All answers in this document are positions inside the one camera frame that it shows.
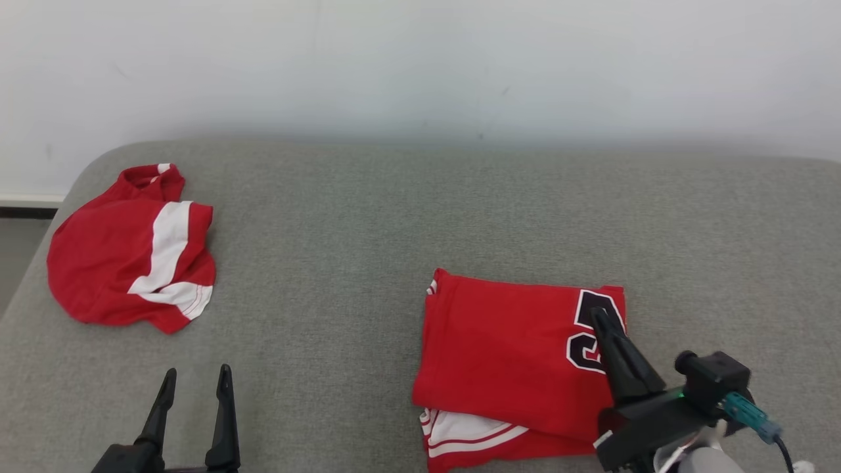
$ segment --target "black baseboard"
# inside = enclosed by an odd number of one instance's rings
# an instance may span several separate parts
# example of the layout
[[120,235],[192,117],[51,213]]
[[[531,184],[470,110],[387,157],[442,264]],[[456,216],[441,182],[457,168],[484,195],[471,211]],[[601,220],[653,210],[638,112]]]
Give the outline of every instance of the black baseboard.
[[39,209],[32,207],[0,207],[0,218],[3,219],[37,219],[52,220],[58,209]]

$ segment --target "white baseboard trim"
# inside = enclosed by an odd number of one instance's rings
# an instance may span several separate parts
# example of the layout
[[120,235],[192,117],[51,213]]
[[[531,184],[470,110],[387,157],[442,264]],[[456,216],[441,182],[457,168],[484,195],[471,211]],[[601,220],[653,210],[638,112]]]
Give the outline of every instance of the white baseboard trim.
[[0,194],[0,207],[58,209],[63,201],[63,195]]

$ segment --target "wall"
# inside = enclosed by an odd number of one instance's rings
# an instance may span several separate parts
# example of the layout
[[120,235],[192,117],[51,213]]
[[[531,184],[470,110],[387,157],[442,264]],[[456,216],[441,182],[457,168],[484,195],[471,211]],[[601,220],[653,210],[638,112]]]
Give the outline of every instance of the wall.
[[0,194],[62,195],[115,146],[217,132],[836,159],[839,18],[829,0],[3,0]]

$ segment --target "gray floor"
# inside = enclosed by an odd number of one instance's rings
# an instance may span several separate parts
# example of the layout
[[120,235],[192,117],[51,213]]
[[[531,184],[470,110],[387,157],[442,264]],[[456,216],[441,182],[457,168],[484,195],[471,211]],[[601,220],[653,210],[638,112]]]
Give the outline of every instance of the gray floor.
[[49,220],[0,219],[0,316],[49,226]]

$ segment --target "clothing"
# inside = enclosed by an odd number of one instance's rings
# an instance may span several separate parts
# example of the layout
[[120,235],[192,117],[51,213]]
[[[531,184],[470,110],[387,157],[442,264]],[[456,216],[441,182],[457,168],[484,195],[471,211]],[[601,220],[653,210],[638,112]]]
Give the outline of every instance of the clothing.
[[204,244],[213,208],[178,202],[183,187],[172,164],[132,167],[59,226],[48,280],[71,317],[174,333],[201,315],[216,277]]
[[625,326],[621,287],[523,285],[435,272],[413,402],[430,471],[590,454],[612,405],[590,309]]

